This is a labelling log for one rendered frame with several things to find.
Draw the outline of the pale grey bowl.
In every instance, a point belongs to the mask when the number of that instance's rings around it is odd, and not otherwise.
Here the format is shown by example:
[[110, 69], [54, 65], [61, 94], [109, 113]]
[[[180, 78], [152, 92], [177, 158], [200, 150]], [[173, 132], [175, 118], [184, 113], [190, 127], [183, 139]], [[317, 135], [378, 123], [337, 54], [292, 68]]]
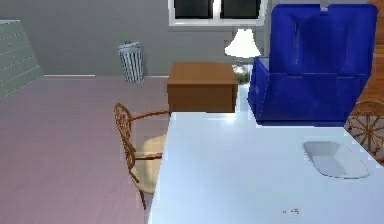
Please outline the pale grey bowl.
[[360, 179], [370, 175], [363, 162], [347, 146], [334, 141], [307, 141], [305, 155], [323, 176]]

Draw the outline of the white table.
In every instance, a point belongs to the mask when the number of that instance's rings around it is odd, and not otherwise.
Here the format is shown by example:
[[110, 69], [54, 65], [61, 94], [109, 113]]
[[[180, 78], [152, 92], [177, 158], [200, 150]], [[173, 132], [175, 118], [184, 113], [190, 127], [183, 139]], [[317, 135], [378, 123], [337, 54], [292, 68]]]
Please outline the white table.
[[[368, 177], [320, 174], [304, 153], [307, 141], [347, 146]], [[341, 127], [175, 113], [148, 224], [384, 224], [384, 167]]]

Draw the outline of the white framed window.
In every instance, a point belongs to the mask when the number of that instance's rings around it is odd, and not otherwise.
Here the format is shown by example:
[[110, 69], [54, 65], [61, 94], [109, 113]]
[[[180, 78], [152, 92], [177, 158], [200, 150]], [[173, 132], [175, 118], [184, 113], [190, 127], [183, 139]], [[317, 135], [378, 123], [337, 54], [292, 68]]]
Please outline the white framed window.
[[167, 0], [170, 27], [263, 26], [269, 0]]

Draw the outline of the striped grey waste bin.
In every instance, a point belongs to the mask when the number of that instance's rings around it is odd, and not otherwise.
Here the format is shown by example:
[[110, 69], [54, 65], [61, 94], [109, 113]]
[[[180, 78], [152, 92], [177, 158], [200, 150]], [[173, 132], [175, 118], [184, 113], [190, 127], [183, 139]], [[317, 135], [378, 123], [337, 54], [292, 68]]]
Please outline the striped grey waste bin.
[[118, 47], [125, 79], [129, 83], [144, 81], [144, 53], [139, 41], [125, 41]]

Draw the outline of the pale green chest of drawers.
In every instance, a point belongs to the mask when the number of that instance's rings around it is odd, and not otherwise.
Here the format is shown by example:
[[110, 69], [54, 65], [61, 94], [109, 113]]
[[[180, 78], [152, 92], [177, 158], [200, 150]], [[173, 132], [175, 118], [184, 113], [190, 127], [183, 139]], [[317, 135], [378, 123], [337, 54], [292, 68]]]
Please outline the pale green chest of drawers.
[[43, 76], [20, 20], [0, 20], [0, 99]]

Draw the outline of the blue open storage box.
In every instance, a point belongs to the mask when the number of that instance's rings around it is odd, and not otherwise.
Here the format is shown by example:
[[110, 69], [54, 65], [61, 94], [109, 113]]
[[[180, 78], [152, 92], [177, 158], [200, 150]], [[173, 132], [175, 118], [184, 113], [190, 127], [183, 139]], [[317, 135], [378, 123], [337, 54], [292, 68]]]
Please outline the blue open storage box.
[[248, 91], [256, 122], [343, 126], [371, 76], [377, 17], [373, 4], [276, 5]]

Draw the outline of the white shade table lamp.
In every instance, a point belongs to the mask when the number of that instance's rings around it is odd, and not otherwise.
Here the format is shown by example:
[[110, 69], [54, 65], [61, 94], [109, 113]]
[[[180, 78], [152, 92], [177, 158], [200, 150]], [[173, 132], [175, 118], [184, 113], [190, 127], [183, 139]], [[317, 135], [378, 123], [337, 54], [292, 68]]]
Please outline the white shade table lamp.
[[246, 84], [250, 80], [250, 72], [243, 60], [260, 56], [260, 50], [256, 46], [254, 34], [251, 29], [238, 29], [233, 40], [224, 49], [224, 53], [237, 59], [233, 67], [239, 84]]

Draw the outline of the brown wooden side table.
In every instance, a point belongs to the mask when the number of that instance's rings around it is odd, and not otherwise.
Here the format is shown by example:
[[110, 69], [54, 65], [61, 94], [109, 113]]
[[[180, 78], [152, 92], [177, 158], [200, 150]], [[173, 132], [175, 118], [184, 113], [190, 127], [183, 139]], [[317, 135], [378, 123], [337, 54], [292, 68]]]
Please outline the brown wooden side table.
[[230, 63], [174, 62], [167, 81], [172, 112], [234, 113], [238, 81]]

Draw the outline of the brown wicker chair cream seat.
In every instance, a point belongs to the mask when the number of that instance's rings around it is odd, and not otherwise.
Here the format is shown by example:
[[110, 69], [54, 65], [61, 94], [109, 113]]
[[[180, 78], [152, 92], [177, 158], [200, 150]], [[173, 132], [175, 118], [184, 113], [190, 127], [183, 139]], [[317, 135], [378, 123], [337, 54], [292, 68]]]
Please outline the brown wicker chair cream seat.
[[155, 193], [166, 135], [151, 137], [140, 147], [136, 147], [131, 141], [132, 126], [137, 120], [158, 115], [171, 116], [171, 112], [169, 110], [156, 110], [133, 116], [122, 103], [116, 103], [113, 110], [115, 124], [124, 148], [128, 173], [138, 189], [143, 208], [146, 209], [144, 195]]

